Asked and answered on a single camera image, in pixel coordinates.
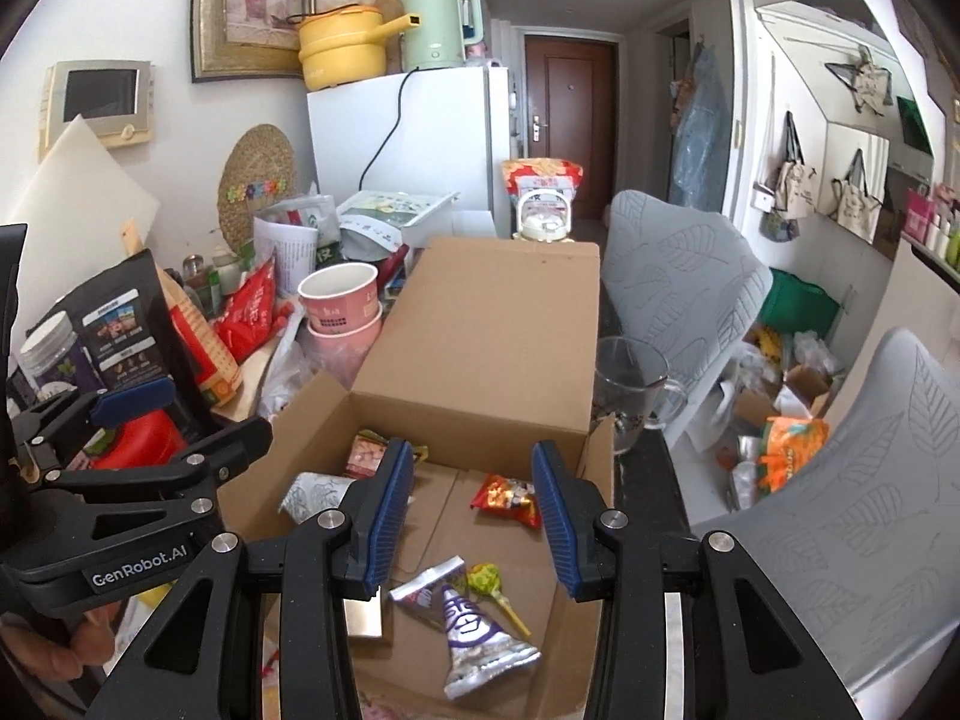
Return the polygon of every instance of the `human hand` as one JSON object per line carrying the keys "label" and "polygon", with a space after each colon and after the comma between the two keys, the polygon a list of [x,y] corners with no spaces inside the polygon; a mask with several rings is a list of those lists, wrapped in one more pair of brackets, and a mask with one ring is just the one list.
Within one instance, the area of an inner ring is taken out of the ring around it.
{"label": "human hand", "polygon": [[110,623],[119,610],[120,604],[116,603],[85,613],[86,619],[70,637],[69,649],[14,626],[0,626],[0,638],[23,667],[38,679],[69,682],[80,678],[83,666],[102,666],[113,657]]}

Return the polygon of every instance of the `pink paper cup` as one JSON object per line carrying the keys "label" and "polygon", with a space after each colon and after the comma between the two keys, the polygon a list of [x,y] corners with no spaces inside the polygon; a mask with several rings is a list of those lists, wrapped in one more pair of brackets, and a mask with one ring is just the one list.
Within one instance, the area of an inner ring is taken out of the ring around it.
{"label": "pink paper cup", "polygon": [[383,307],[379,303],[377,306],[376,319],[352,333],[325,336],[307,324],[307,357],[318,362],[323,370],[347,389],[353,386],[360,367],[373,348],[373,343],[376,343],[380,337],[380,330],[383,328]]}
{"label": "pink paper cup", "polygon": [[344,263],[302,280],[296,291],[310,317],[310,329],[339,336],[371,324],[380,309],[376,276],[373,265]]}

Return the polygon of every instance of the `yellow pot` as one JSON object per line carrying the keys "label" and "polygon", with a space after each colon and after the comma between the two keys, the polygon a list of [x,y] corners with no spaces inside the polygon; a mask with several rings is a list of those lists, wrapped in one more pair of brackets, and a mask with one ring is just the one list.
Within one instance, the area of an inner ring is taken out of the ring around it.
{"label": "yellow pot", "polygon": [[387,38],[417,28],[421,17],[408,13],[383,23],[375,7],[350,5],[307,16],[299,24],[304,81],[311,92],[387,73]]}

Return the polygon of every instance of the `black snack package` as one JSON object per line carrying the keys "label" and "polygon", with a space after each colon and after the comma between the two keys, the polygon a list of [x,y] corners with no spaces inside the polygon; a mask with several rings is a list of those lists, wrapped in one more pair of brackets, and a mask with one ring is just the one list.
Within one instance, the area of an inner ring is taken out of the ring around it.
{"label": "black snack package", "polygon": [[7,377],[7,397],[16,403],[16,408],[21,412],[40,403],[37,393],[27,380],[27,374],[20,369],[19,365]]}
{"label": "black snack package", "polygon": [[188,442],[218,427],[194,380],[150,250],[80,284],[47,313],[65,311],[108,389],[171,376],[178,397],[167,413]]}

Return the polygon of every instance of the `glass mug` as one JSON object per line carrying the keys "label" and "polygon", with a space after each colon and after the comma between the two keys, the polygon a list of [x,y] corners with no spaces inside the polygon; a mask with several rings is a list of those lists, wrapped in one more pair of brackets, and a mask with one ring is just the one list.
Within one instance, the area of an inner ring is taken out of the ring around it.
{"label": "glass mug", "polygon": [[[676,402],[661,397],[668,392]],[[660,415],[658,402],[671,407],[668,415]],[[626,336],[600,338],[593,374],[593,418],[616,416],[614,454],[630,450],[644,430],[666,428],[687,403],[686,389],[670,378],[669,364],[649,343]]]}

